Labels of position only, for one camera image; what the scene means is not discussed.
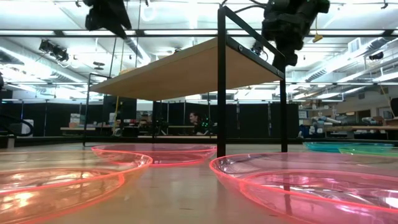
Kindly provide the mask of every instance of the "reflective floor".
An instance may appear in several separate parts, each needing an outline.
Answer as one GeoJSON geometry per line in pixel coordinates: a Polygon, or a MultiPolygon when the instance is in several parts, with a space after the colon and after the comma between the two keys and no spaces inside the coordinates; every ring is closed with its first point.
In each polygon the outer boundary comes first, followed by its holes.
{"type": "MultiPolygon", "coordinates": [[[[279,151],[279,145],[231,145],[228,154],[279,151]]],[[[304,151],[293,145],[291,151],[304,151]]],[[[18,151],[82,150],[81,144],[20,147],[18,151]]],[[[227,191],[208,168],[151,167],[135,183],[89,207],[51,217],[44,223],[289,223],[227,191]]]]}

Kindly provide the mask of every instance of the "shelf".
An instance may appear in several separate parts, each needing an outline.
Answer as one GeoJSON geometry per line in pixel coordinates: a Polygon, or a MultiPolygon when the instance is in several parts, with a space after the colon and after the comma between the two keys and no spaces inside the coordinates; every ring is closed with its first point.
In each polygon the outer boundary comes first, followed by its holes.
{"type": "MultiPolygon", "coordinates": [[[[142,100],[166,100],[217,90],[218,39],[214,38],[144,67],[91,86],[91,91],[142,100]]],[[[284,74],[230,37],[226,47],[226,87],[273,82],[284,74]]]]}

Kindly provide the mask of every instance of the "ceiling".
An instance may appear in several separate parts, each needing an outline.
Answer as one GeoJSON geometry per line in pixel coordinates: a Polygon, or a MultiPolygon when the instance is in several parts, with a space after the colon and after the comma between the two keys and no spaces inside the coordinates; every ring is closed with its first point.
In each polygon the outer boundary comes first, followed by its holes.
{"type": "MultiPolygon", "coordinates": [[[[332,0],[329,13],[319,14],[317,23],[314,22],[312,29],[397,29],[398,0],[387,2],[389,6],[381,9],[384,3],[378,0],[332,0]]],[[[147,7],[144,1],[128,1],[126,2],[126,7],[133,29],[216,29],[218,3],[220,2],[210,0],[156,0],[151,1],[150,6],[147,7]]],[[[249,6],[250,3],[248,0],[229,0],[227,6],[232,10],[237,10],[249,6]]],[[[0,23],[0,30],[84,30],[85,16],[89,8],[81,1],[80,6],[76,6],[75,0],[1,0],[0,21],[2,22],[0,23]]],[[[262,9],[249,9],[240,12],[238,15],[253,28],[261,29],[262,9]]],[[[237,29],[239,27],[227,20],[227,28],[237,29]]],[[[133,37],[132,40],[138,44],[141,54],[144,54],[148,60],[154,61],[169,55],[176,48],[185,49],[211,38],[133,37]]],[[[250,48],[254,42],[251,37],[235,37],[235,39],[247,48],[250,48]]],[[[327,63],[332,62],[335,58],[344,55],[348,51],[348,43],[354,39],[355,37],[325,37],[314,44],[312,38],[306,37],[304,39],[304,48],[297,52],[297,66],[287,68],[287,81],[305,82],[305,78],[311,73],[326,66],[327,63]]],[[[383,47],[386,52],[390,49],[384,59],[377,62],[368,60],[367,63],[376,65],[395,58],[395,42],[383,47]]],[[[45,65],[51,70],[68,77],[70,82],[86,82],[88,74],[91,72],[115,76],[120,70],[140,67],[149,62],[136,58],[134,51],[128,45],[121,39],[114,37],[3,36],[0,37],[0,50],[2,48],[14,52],[17,57],[28,58],[32,63],[45,65]],[[43,55],[39,50],[42,40],[49,40],[54,45],[66,48],[70,55],[69,61],[57,63],[53,57],[43,55]],[[97,66],[93,62],[104,63],[101,66],[103,70],[95,70],[94,68],[97,66]]],[[[268,60],[272,60],[270,53],[268,54],[268,60]]],[[[349,63],[341,63],[343,66],[334,68],[324,77],[314,79],[312,82],[336,82],[336,78],[339,80],[366,69],[363,55],[349,60],[349,63]]],[[[346,82],[355,81],[356,79],[349,79],[346,82]]],[[[327,85],[319,92],[322,93],[325,89],[329,91],[329,89],[334,88],[335,86],[327,85]]],[[[279,91],[277,86],[266,89],[264,91],[272,91],[276,95],[279,91]]],[[[288,88],[288,91],[295,95],[315,90],[313,86],[302,88],[302,86],[292,85],[288,88]]],[[[81,89],[76,89],[76,91],[84,93],[81,89]]]]}

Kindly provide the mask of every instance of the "person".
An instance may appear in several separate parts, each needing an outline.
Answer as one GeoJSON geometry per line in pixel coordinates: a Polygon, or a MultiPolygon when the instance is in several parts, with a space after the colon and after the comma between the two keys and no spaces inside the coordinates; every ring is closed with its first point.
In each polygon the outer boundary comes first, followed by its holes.
{"type": "Polygon", "coordinates": [[[197,112],[191,112],[189,114],[189,120],[193,124],[193,134],[204,135],[206,130],[201,125],[201,116],[197,112]]]}

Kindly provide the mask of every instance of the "pink plastic dish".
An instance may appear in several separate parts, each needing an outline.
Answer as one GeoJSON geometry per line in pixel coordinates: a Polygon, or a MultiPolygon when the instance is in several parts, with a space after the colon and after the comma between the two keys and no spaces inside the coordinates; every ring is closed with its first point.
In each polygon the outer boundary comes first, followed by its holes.
{"type": "Polygon", "coordinates": [[[115,144],[91,148],[100,156],[102,151],[136,152],[153,158],[152,166],[179,166],[203,162],[217,151],[216,146],[194,144],[115,144]]]}
{"type": "Polygon", "coordinates": [[[128,152],[0,153],[0,223],[38,223],[94,205],[151,163],[149,156],[128,152]]]}
{"type": "Polygon", "coordinates": [[[225,187],[292,223],[398,223],[398,157],[241,154],[210,168],[225,187]]]}

